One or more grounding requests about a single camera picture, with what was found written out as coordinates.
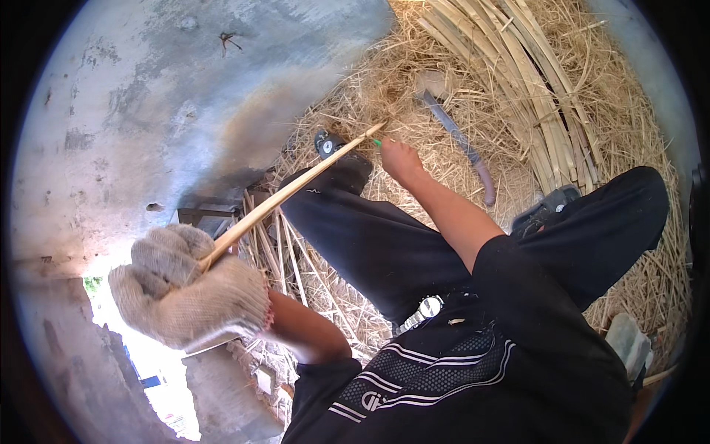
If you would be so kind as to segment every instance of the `hand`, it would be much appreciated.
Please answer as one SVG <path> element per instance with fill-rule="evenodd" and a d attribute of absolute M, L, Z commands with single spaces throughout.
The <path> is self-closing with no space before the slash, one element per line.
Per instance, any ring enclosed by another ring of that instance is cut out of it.
<path fill-rule="evenodd" d="M 197 260 L 214 249 L 198 228 L 151 228 L 131 247 L 133 263 L 109 273 L 111 293 L 126 324 L 170 348 L 193 353 L 269 324 L 261 272 L 223 256 L 204 275 Z"/>
<path fill-rule="evenodd" d="M 404 188 L 408 189 L 414 180 L 422 177 L 422 173 L 428 175 L 417 151 L 407 144 L 385 137 L 380 152 L 382 168 Z"/>

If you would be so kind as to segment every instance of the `watch face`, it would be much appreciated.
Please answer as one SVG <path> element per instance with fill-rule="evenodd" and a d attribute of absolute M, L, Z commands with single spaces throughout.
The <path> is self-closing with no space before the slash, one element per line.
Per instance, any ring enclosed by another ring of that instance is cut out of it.
<path fill-rule="evenodd" d="M 439 314 L 441 309 L 442 303 L 437 298 L 425 298 L 422 303 L 419 304 L 419 311 L 425 318 L 433 318 Z"/>

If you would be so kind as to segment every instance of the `leg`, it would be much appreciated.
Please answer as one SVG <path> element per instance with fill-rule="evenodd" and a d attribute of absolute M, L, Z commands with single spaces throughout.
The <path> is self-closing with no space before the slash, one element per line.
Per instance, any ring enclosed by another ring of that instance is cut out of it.
<path fill-rule="evenodd" d="M 427 294 L 462 289 L 471 274 L 439 232 L 389 202 L 360 197 L 371 169 L 348 154 L 281 208 L 340 276 L 400 325 Z"/>
<path fill-rule="evenodd" d="M 644 251 L 655 249 L 667 215 L 668 196 L 660 174 L 637 167 L 569 203 L 541 232 L 519 245 L 584 311 Z"/>

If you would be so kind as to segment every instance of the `dry straw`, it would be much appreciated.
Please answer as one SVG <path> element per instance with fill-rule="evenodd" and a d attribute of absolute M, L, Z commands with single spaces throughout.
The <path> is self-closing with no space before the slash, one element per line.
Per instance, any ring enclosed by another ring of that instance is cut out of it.
<path fill-rule="evenodd" d="M 542 194 L 530 159 L 530 147 L 511 132 L 515 123 L 508 111 L 511 99 L 499 94 L 500 89 L 494 87 L 495 75 L 482 59 L 473 57 L 463 63 L 417 22 L 431 9 L 425 2 L 390 4 L 397 16 L 393 32 L 373 44 L 359 66 L 297 121 L 283 155 L 260 187 L 275 190 L 286 176 L 316 164 L 320 158 L 313 149 L 312 138 L 318 129 L 337 132 L 348 140 L 373 122 L 389 119 L 386 136 L 414 146 L 435 179 L 484 208 L 509 231 L 511 219 Z M 594 123 L 594 137 L 601 154 L 596 164 L 598 183 L 604 184 L 630 168 L 646 165 L 656 168 L 667 184 L 670 214 L 658 249 L 644 254 L 584 313 L 589 324 L 601 334 L 615 314 L 633 315 L 643 332 L 657 336 L 655 361 L 648 374 L 658 373 L 669 366 L 670 352 L 689 315 L 684 264 L 687 240 L 680 216 L 676 173 L 665 156 L 652 107 L 604 26 L 597 24 L 578 1 L 529 0 L 528 6 L 571 84 L 576 85 L 577 98 Z M 417 73 L 427 69 L 442 71 L 456 79 L 457 88 L 444 102 L 444 108 L 488 164 L 498 190 L 497 202 L 491 208 L 484 207 L 483 185 L 462 150 L 414 94 Z M 418 202 L 383 171 L 376 146 L 362 144 L 358 151 L 374 164 L 363 196 L 388 200 L 434 227 Z M 278 238 L 282 244 L 277 247 L 288 258 L 283 239 L 293 233 L 288 229 L 284 232 L 283 223 L 279 226 Z M 301 256 L 300 245 L 306 246 L 309 261 Z M 391 326 L 301 238 L 293 239 L 293 248 L 300 257 L 299 275 L 309 306 L 333 319 L 350 340 L 356 357 L 367 362 L 385 343 Z M 251 254 L 259 256 L 253 248 Z M 254 259 L 267 268 L 266 259 Z M 279 267 L 284 269 L 291 293 L 299 298 L 290 260 L 283 259 Z M 280 288 L 278 274 L 270 276 L 274 288 Z M 255 350 L 260 347 L 265 345 L 261 343 Z M 276 356 L 278 352 L 279 349 L 270 350 L 268 356 Z M 293 363 L 290 358 L 271 361 L 278 367 L 282 381 L 293 382 L 296 375 L 290 369 Z"/>

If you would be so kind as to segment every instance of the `bare hand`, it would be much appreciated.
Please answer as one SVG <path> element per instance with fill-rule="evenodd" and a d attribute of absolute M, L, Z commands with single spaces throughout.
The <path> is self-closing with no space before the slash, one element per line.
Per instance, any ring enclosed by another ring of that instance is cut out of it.
<path fill-rule="evenodd" d="M 417 150 L 411 146 L 385 137 L 381 147 L 382 168 L 404 188 L 413 180 L 426 174 Z"/>

